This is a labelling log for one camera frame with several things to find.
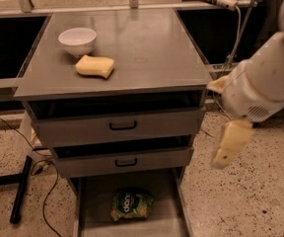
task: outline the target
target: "floor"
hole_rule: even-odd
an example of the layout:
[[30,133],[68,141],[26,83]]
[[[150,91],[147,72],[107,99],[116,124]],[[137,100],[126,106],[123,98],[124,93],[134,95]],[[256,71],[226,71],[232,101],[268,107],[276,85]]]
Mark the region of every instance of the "floor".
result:
[[[19,127],[23,113],[0,113],[0,117]],[[262,123],[228,168],[214,170],[210,157],[225,121],[219,112],[206,114],[181,185],[194,236],[284,237],[284,119]],[[0,176],[21,171],[26,154],[31,153],[25,143],[0,121]],[[0,236],[56,236],[42,218],[42,203],[55,179],[53,167],[30,176],[18,225],[9,223],[17,186],[0,187]],[[75,200],[67,182],[59,178],[45,214],[61,236],[72,236]]]

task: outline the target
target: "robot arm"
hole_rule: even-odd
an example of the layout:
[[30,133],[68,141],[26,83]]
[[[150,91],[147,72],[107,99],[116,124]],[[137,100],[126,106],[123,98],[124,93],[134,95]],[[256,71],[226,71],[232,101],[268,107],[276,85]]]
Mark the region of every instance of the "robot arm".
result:
[[276,33],[250,59],[207,88],[222,94],[224,109],[236,120],[225,124],[212,159],[217,168],[228,166],[249,141],[252,123],[268,119],[284,108],[284,2]]

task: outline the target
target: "green snack bag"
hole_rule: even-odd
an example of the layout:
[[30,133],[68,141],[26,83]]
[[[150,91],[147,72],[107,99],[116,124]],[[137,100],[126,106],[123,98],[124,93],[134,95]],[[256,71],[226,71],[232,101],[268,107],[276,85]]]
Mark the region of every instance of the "green snack bag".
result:
[[112,199],[111,217],[114,221],[119,218],[147,218],[151,212],[154,198],[146,193],[133,190],[119,190]]

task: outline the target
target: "black handle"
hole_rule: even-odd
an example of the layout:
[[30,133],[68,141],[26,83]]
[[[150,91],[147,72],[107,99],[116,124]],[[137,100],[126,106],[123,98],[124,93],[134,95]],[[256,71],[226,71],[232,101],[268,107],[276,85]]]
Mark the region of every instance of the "black handle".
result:
[[125,126],[125,127],[114,127],[112,124],[112,122],[109,123],[109,128],[110,130],[130,130],[130,129],[134,129],[136,127],[136,125],[138,124],[138,122],[135,120],[133,122],[132,126]]
[[126,163],[126,164],[119,164],[118,160],[114,161],[114,164],[115,164],[116,167],[132,167],[132,166],[137,165],[137,163],[138,163],[138,158],[134,158],[133,163]]

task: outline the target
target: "gray metal tabletop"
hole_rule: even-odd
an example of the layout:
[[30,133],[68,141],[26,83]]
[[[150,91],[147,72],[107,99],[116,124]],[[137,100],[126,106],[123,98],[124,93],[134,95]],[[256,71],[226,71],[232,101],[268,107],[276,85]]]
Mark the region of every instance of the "gray metal tabletop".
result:
[[[91,56],[114,59],[107,79],[75,70],[78,58],[58,41],[65,30],[97,32]],[[174,9],[54,13],[16,91],[22,101],[204,87],[210,80]]]

